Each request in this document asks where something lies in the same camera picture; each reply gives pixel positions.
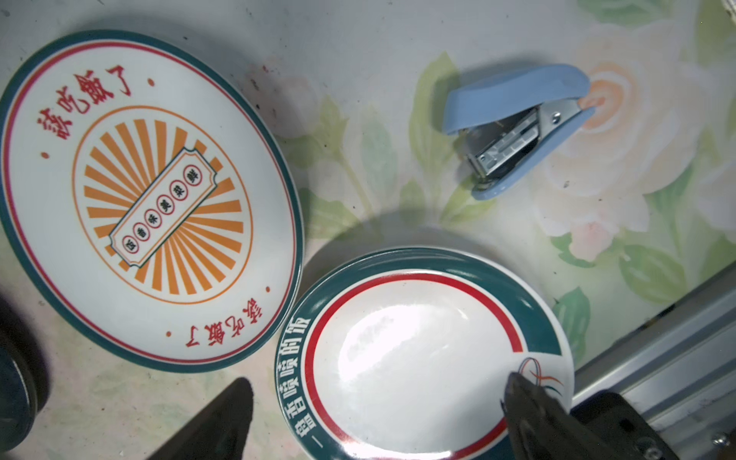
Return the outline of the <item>green red rim plate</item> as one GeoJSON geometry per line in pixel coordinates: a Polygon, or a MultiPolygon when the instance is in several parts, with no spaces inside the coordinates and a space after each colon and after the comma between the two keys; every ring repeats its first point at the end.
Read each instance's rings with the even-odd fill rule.
{"type": "Polygon", "coordinates": [[[274,370],[314,459],[509,459],[513,373],[571,408],[573,357],[550,306],[504,266],[437,247],[323,276],[292,310],[274,370]]]}

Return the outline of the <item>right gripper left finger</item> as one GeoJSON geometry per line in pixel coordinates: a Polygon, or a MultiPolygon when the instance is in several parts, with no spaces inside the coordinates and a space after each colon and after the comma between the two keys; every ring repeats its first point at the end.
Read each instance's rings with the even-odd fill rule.
{"type": "Polygon", "coordinates": [[[253,410],[252,386],[237,378],[149,459],[242,459],[253,410]]]}

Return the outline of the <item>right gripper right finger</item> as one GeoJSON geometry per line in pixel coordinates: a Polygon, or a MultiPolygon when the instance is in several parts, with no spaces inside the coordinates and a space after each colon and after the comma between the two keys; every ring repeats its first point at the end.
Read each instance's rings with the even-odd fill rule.
{"type": "Polygon", "coordinates": [[[618,454],[558,400],[519,373],[512,373],[502,401],[507,432],[517,459],[616,459],[618,454]]]}

